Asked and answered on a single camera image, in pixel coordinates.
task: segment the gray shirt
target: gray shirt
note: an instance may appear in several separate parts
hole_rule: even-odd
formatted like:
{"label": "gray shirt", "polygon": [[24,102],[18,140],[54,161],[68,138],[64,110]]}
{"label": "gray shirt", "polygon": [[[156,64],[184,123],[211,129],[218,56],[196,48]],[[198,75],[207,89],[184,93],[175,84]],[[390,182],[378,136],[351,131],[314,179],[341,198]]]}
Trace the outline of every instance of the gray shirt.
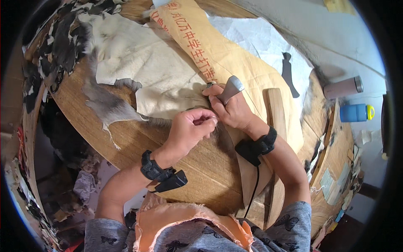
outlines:
{"label": "gray shirt", "polygon": [[[247,219],[252,229],[254,252],[296,251],[307,252],[311,239],[311,206],[298,201],[287,206],[275,224],[263,231]],[[85,227],[84,251],[130,252],[133,250],[135,231],[118,221],[94,219]],[[155,252],[221,252],[245,250],[215,227],[211,222],[196,219],[166,228],[157,238]]]}

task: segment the hand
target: hand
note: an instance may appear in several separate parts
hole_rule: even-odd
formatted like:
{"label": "hand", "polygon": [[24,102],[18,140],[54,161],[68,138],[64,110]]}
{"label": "hand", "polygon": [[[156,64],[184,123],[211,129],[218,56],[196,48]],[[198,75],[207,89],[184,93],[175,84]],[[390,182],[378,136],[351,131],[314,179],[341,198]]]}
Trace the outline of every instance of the hand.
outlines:
{"label": "hand", "polygon": [[239,92],[224,106],[222,102],[216,97],[224,91],[219,85],[213,85],[210,88],[204,90],[202,94],[208,96],[211,107],[225,124],[232,128],[237,128],[242,131],[246,131],[251,122],[254,120],[255,115],[250,110],[248,104],[242,93]]}
{"label": "hand", "polygon": [[197,108],[178,113],[172,121],[168,140],[151,153],[162,169],[169,168],[185,157],[200,140],[210,138],[210,133],[217,125],[213,111]]}

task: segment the blue water bottle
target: blue water bottle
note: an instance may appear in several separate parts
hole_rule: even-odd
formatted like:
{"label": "blue water bottle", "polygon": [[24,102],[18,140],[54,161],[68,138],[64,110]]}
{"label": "blue water bottle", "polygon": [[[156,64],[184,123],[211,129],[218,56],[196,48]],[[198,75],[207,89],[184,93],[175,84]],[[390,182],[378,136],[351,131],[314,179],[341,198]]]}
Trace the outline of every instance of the blue water bottle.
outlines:
{"label": "blue water bottle", "polygon": [[340,108],[340,120],[342,123],[364,122],[371,120],[374,115],[374,107],[365,103],[345,105]]}

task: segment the orange apron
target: orange apron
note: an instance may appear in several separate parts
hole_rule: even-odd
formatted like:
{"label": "orange apron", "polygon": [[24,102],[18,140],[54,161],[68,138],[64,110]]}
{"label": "orange apron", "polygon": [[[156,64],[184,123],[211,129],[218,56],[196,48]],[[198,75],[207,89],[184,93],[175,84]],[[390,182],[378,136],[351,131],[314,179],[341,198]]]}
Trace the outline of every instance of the orange apron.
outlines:
{"label": "orange apron", "polygon": [[194,219],[211,221],[236,245],[252,252],[253,235],[246,221],[240,225],[234,216],[216,215],[202,205],[167,203],[165,199],[150,192],[147,193],[136,215],[136,241],[133,244],[133,251],[153,252],[157,238],[164,229]]}

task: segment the yellow bottle cap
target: yellow bottle cap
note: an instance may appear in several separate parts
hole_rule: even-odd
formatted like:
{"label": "yellow bottle cap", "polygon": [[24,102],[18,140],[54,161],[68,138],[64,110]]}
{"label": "yellow bottle cap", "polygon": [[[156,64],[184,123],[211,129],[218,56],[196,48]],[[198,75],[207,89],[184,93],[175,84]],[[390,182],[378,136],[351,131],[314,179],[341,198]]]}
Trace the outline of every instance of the yellow bottle cap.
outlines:
{"label": "yellow bottle cap", "polygon": [[371,105],[367,105],[367,114],[368,114],[368,120],[372,120],[372,118],[375,115],[375,109]]}

